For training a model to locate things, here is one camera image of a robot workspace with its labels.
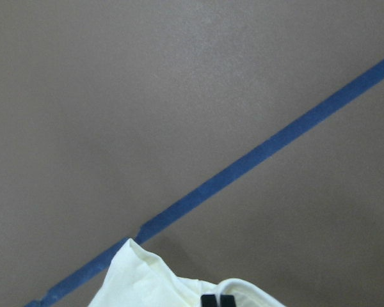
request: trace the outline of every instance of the blue line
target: blue line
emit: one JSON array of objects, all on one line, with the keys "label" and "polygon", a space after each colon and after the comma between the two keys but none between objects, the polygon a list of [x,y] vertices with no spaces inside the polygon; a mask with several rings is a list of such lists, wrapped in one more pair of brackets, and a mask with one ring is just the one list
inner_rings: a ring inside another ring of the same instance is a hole
[{"label": "blue line", "polygon": [[[288,124],[288,126],[277,132],[264,143],[255,147],[252,151],[233,162],[223,171],[204,182],[172,206],[162,211],[156,217],[153,217],[150,221],[146,222],[141,226],[135,241],[138,244],[143,244],[383,79],[384,59],[328,97],[322,103],[300,116],[297,120]],[[126,240],[127,238],[124,238],[117,242],[69,277],[52,287],[43,299],[40,301],[32,301],[25,305],[25,307],[50,307],[65,295],[71,293],[107,268],[115,253],[121,248]]]},{"label": "blue line", "polygon": [[141,227],[135,241],[142,244],[149,240],[383,79],[384,60],[146,222]]}]

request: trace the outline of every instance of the blue tape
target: blue tape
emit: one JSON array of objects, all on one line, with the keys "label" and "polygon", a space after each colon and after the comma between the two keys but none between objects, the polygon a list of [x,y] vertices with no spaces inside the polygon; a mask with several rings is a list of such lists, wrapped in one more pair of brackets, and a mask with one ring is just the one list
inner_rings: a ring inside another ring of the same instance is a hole
[{"label": "blue tape", "polygon": [[96,256],[93,260],[82,266],[70,276],[61,280],[57,285],[53,286],[47,294],[39,301],[31,301],[25,307],[49,307],[79,286],[86,283],[95,275],[106,269],[111,263],[116,252],[123,246],[128,238],[123,238],[115,243],[107,250]]},{"label": "blue tape", "polygon": [[146,222],[141,227],[135,241],[138,244],[142,244],[149,240],[383,79],[384,60],[351,81],[309,112],[288,124],[288,126],[277,132],[267,141],[233,162],[223,171],[178,200],[171,207]]},{"label": "blue tape", "polygon": [[[143,244],[383,79],[384,60],[351,81],[309,112],[300,116],[297,120],[294,120],[267,141],[254,148],[251,152],[233,162],[230,166],[204,182],[156,217],[146,222],[141,226],[135,241],[138,244]],[[99,272],[106,269],[111,263],[115,253],[126,240],[127,238],[124,238],[120,242],[117,242],[69,277],[52,287],[43,299],[40,301],[32,301],[25,305],[25,307],[50,307],[62,297],[71,293]]]}]

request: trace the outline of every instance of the cloth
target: cloth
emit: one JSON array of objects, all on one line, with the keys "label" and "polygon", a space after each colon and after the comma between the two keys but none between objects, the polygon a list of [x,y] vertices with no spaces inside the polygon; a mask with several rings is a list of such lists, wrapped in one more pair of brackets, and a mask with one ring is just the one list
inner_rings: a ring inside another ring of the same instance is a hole
[{"label": "cloth", "polygon": [[284,307],[255,285],[237,278],[219,285],[177,277],[161,257],[129,239],[114,256],[88,307],[200,307],[202,294],[230,294],[237,307]]}]

